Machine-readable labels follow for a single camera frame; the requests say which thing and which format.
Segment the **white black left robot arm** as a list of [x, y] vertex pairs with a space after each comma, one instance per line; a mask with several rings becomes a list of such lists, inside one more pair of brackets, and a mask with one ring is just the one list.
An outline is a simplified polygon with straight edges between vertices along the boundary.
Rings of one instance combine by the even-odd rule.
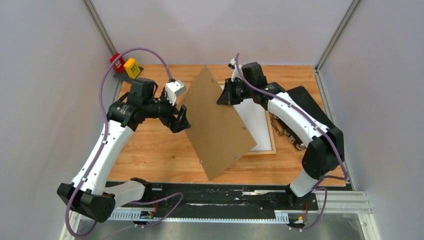
[[149, 206], [153, 201], [150, 183], [137, 177], [107, 187], [108, 176], [124, 145], [146, 119], [159, 119], [172, 133], [191, 127], [187, 107], [177, 107], [177, 97], [186, 91], [180, 80], [165, 84], [160, 97], [152, 79], [132, 80], [130, 90], [115, 101], [106, 114], [106, 124], [94, 149], [71, 183], [62, 183], [58, 196], [70, 210], [98, 223], [105, 222], [114, 209], [131, 202]]

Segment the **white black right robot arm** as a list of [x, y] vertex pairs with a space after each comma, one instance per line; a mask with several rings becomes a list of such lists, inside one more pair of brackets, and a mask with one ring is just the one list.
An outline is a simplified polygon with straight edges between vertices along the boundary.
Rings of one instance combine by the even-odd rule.
[[305, 151], [302, 169], [285, 195], [286, 204], [298, 209], [305, 203], [305, 195], [343, 165], [344, 134], [304, 87], [286, 90], [277, 82], [269, 82], [258, 62], [241, 65], [233, 58], [228, 67], [232, 75], [225, 80], [217, 105], [234, 106], [252, 100], [280, 121], [295, 148]]

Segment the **brown cardboard backing sheet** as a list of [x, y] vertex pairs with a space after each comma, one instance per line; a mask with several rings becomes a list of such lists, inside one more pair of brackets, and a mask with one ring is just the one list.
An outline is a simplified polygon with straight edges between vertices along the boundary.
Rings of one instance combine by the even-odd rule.
[[232, 105], [218, 105], [223, 90], [203, 66], [180, 101], [191, 127], [185, 130], [209, 181], [257, 145]]

